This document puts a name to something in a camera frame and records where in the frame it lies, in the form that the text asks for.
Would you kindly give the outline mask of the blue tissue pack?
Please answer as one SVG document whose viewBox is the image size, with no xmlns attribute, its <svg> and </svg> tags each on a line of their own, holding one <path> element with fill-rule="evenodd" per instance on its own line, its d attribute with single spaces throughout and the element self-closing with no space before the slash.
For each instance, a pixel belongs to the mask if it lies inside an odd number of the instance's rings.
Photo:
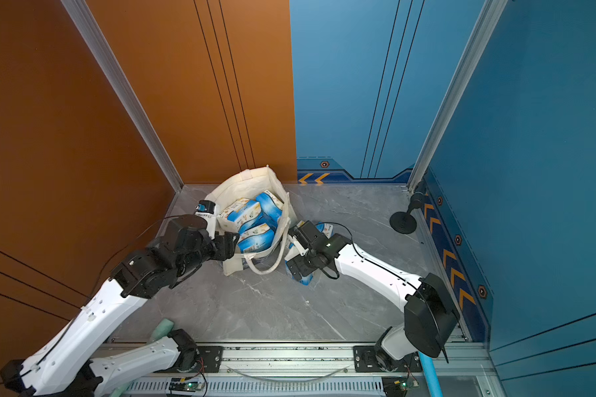
<svg viewBox="0 0 596 397">
<path fill-rule="evenodd" d="M 254 199 L 241 198 L 233 202 L 220 213 L 223 218 L 232 223 L 243 224 L 261 215 L 260 203 Z"/>
<path fill-rule="evenodd" d="M 276 228 L 282 215 L 284 203 L 270 190 L 265 190 L 256 197 L 266 222 Z"/>
<path fill-rule="evenodd" d="M 319 232 L 322 232 L 327 238 L 331 238 L 334 233 L 334 225 L 331 223 L 318 223 L 316 228 Z"/>
<path fill-rule="evenodd" d="M 288 265 L 286 265 L 286 274 L 293 280 L 293 281 L 297 281 L 300 284 L 302 284 L 303 286 L 308 286 L 311 281 L 314 278 L 314 274 L 309 274 L 308 276 L 301 276 L 300 274 L 298 274 L 297 276 L 295 276 L 292 272 L 291 269 Z"/>
</svg>

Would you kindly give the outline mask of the blue tissue pack frontmost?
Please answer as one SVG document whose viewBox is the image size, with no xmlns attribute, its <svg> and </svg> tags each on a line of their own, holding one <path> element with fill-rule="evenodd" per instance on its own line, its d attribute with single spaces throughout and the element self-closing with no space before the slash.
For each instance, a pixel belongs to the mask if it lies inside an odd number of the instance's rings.
<svg viewBox="0 0 596 397">
<path fill-rule="evenodd" d="M 270 248 L 274 238 L 274 229 L 267 223 L 261 223 L 243 232 L 237 245 L 241 253 L 260 252 Z"/>
</svg>

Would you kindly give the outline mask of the cream canvas bag blue print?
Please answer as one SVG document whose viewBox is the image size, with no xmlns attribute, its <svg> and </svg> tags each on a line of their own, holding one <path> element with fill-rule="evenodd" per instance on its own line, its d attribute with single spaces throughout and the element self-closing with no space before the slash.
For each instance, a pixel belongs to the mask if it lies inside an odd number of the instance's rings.
<svg viewBox="0 0 596 397">
<path fill-rule="evenodd" d="M 207 200 L 216 203 L 217 228 L 220 232 L 238 233 L 241 235 L 246 230 L 267 223 L 261 215 L 249 222 L 238 224 L 220 218 L 220 213 L 229 205 L 240 198 L 256 200 L 256 197 L 265 190 L 270 190 L 284 203 L 281 218 L 275 231 L 275 238 L 270 248 L 260 252 L 241 253 L 236 248 L 233 258 L 222 261 L 223 274 L 231 276 L 234 273 L 250 269 L 252 272 L 264 276 L 276 271 L 284 262 L 284 256 L 289 245 L 289 228 L 296 223 L 296 214 L 290 202 L 289 194 L 284 189 L 276 173 L 268 166 L 253 170 L 245 170 L 238 175 L 230 177 L 210 194 Z"/>
</svg>

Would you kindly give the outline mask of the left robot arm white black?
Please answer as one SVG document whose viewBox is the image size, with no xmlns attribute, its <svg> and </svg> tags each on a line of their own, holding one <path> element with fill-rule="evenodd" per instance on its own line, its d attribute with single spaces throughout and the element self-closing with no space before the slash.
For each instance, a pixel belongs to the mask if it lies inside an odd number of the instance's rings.
<svg viewBox="0 0 596 397">
<path fill-rule="evenodd" d="M 217 231 L 207 217 L 172 217 L 164 235 L 121 261 L 46 346 L 8 362 L 0 370 L 0 385 L 20 396 L 103 396 L 152 372 L 195 367 L 198 347 L 182 329 L 109 359 L 92 355 L 160 290 L 175 288 L 207 261 L 232 258 L 238 239 L 237 233 Z"/>
</svg>

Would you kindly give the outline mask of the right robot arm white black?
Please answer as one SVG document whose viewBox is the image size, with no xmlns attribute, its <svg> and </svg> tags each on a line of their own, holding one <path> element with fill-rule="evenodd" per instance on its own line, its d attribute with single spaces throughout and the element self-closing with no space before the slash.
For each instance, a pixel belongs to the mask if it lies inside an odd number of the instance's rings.
<svg viewBox="0 0 596 397">
<path fill-rule="evenodd" d="M 354 278 L 402 312 L 402 322 L 388 328 L 374 345 L 381 369 L 392 372 L 414 353 L 430 358 L 447 355 L 445 345 L 460 322 L 460 311 L 439 276 L 399 270 L 367 254 L 349 238 L 338 233 L 328 237 L 320 231 L 292 236 L 286 264 L 296 280 L 314 271 L 334 279 Z"/>
</svg>

